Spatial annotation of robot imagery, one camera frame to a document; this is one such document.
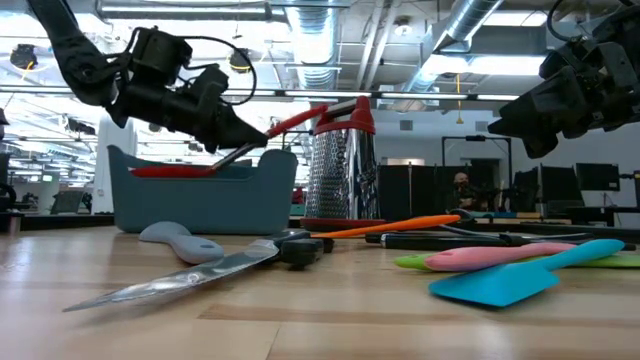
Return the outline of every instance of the kitchen utensil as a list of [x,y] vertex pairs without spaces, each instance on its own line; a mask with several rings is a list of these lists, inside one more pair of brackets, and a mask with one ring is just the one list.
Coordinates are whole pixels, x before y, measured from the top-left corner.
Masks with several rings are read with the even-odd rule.
[[322,238],[340,238],[364,235],[371,231],[402,231],[413,230],[427,227],[438,226],[442,224],[449,224],[460,220],[458,215],[435,215],[435,216],[421,216],[409,220],[397,221],[388,224],[368,226],[364,228],[348,229],[341,231],[334,231],[323,234],[316,234],[313,237]]
[[222,247],[211,240],[192,236],[187,228],[172,222],[161,221],[149,225],[140,233],[140,241],[168,244],[176,255],[189,264],[202,264],[224,257]]
[[464,247],[443,251],[424,260],[436,271],[474,271],[531,256],[554,255],[575,247],[573,244],[537,243],[518,247]]
[[88,300],[71,306],[63,311],[82,310],[110,303],[135,300],[188,289],[271,259],[278,255],[280,250],[281,257],[287,259],[287,262],[295,266],[305,265],[304,263],[301,264],[301,262],[315,260],[322,253],[321,244],[323,244],[323,238],[358,236],[369,231],[417,229],[455,222],[459,219],[460,217],[457,215],[425,216],[367,228],[315,234],[312,238],[310,238],[310,234],[306,231],[286,231],[258,239],[252,242],[244,251],[227,255],[218,261],[210,261],[146,283],[132,285],[100,296],[94,300]]
[[[307,230],[308,225],[356,228],[363,220],[383,224],[369,99],[360,96],[335,106],[342,111],[323,113],[314,128],[305,215],[300,223]],[[338,119],[344,115],[348,119]]]
[[[438,270],[431,269],[425,265],[425,259],[435,254],[437,253],[401,256],[401,257],[395,258],[393,260],[393,263],[405,269],[438,271]],[[534,257],[519,259],[514,262],[527,262],[527,261],[533,261],[538,259],[544,259],[546,257],[547,256],[534,256]],[[616,268],[616,269],[640,268],[640,255],[616,254],[616,255],[604,257],[602,259],[597,259],[597,260],[587,261],[580,264],[571,265],[569,267],[593,267],[593,268]]]
[[318,240],[308,239],[306,231],[284,231],[252,242],[244,251],[227,255],[220,260],[196,265],[147,283],[132,285],[124,289],[100,296],[96,299],[64,309],[64,312],[82,310],[127,300],[136,300],[153,295],[169,294],[209,282],[228,274],[238,272],[251,265],[278,255],[279,247],[285,242],[317,244]]
[[[303,122],[319,116],[328,111],[330,107],[327,105],[321,105],[305,112],[302,112],[298,115],[295,115],[278,125],[272,127],[267,130],[265,135],[272,139],[278,135],[281,135],[285,131],[296,127]],[[217,163],[213,164],[208,168],[197,168],[193,166],[181,166],[181,165],[169,165],[169,166],[149,166],[143,168],[137,168],[131,170],[131,173],[139,176],[139,177],[153,177],[153,178],[162,178],[162,177],[171,177],[171,178],[198,178],[204,176],[211,176],[215,174],[216,171],[221,168],[233,163],[241,156],[247,154],[249,151],[258,147],[258,144],[245,144],[231,153],[227,154],[224,158],[220,159]]]
[[504,307],[556,285],[559,279],[551,271],[606,257],[623,247],[620,240],[592,240],[548,258],[451,276],[432,282],[429,290],[443,297]]
[[[438,228],[445,229],[452,227],[441,225],[438,226]],[[594,239],[593,234],[587,233],[534,237],[518,236],[508,233],[500,234],[499,236],[479,232],[471,232],[471,234],[473,235],[462,233],[450,235],[442,232],[430,233],[416,231],[398,233],[369,233],[366,235],[365,240],[367,241],[367,243],[380,244],[385,249],[444,251],[469,246],[513,247],[540,242],[580,245],[587,240]],[[636,245],[625,243],[623,250],[635,251]]]

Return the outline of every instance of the person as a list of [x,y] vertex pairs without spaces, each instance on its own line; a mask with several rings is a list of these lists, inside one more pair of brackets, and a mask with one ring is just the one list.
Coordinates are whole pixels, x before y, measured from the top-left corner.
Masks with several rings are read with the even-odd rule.
[[475,189],[469,184],[469,175],[463,172],[453,177],[453,201],[451,208],[474,210],[477,205]]

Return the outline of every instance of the pink spatula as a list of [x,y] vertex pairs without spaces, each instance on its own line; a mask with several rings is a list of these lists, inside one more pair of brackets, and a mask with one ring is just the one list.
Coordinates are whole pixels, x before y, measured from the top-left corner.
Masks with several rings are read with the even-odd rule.
[[519,247],[464,247],[429,256],[426,267],[436,271],[474,271],[542,255],[554,255],[575,247],[564,243],[535,243]]

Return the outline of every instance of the box grater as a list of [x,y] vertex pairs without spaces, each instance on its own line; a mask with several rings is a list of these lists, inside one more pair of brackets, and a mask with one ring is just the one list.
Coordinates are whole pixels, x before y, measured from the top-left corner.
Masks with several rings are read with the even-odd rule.
[[[337,119],[349,114],[346,121]],[[314,130],[303,225],[333,222],[351,227],[380,219],[375,132],[366,97],[322,115]]]

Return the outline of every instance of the orange handle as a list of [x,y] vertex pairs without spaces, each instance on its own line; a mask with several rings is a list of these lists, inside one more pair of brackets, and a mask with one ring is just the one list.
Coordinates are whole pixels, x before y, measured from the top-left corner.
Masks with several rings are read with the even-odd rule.
[[438,225],[445,225],[460,220],[458,215],[436,215],[436,216],[422,216],[415,219],[409,219],[404,221],[398,221],[390,224],[369,226],[364,228],[349,229],[343,231],[334,231],[324,234],[315,234],[311,237],[321,238],[341,238],[364,235],[374,231],[398,231],[398,230],[414,230],[422,229],[426,227],[433,227]]

